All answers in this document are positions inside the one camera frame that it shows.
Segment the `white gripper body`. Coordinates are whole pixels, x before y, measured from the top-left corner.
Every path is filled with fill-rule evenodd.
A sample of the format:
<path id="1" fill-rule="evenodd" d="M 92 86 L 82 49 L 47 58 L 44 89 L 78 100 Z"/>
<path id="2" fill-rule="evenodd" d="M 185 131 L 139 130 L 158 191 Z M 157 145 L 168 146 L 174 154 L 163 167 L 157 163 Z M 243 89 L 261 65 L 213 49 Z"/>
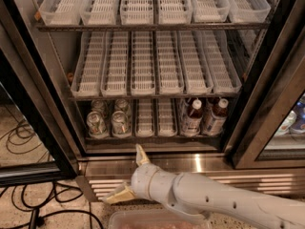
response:
<path id="1" fill-rule="evenodd" d="M 173 184 L 176 175 L 151 163 L 139 166 L 132 175 L 132 190 L 137 198 L 175 205 Z"/>

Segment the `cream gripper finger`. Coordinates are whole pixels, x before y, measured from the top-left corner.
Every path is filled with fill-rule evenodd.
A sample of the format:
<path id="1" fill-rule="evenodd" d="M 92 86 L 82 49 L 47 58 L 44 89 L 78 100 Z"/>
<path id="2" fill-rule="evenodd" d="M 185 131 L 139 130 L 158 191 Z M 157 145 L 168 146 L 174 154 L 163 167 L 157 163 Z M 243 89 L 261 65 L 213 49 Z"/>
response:
<path id="1" fill-rule="evenodd" d="M 136 144 L 135 148 L 136 148 L 136 164 L 138 166 L 151 162 L 140 144 Z"/>
<path id="2" fill-rule="evenodd" d="M 113 191 L 107 193 L 102 197 L 102 201 L 108 204 L 116 204 L 119 202 L 125 202 L 136 199 L 136 195 L 131 187 L 127 183 L 122 183 L 116 187 Z"/>

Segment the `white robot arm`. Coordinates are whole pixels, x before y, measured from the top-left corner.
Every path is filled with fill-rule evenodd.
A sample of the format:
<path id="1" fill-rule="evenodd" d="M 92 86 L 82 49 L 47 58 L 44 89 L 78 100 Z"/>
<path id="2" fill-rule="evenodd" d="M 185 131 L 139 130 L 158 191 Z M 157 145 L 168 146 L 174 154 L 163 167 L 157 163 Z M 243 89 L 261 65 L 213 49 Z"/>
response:
<path id="1" fill-rule="evenodd" d="M 166 172 L 150 161 L 141 145 L 135 149 L 137 168 L 131 182 L 107 193 L 103 202 L 156 201 L 193 224 L 218 213 L 257 229 L 305 229 L 304 202 L 235 188 L 196 173 Z"/>

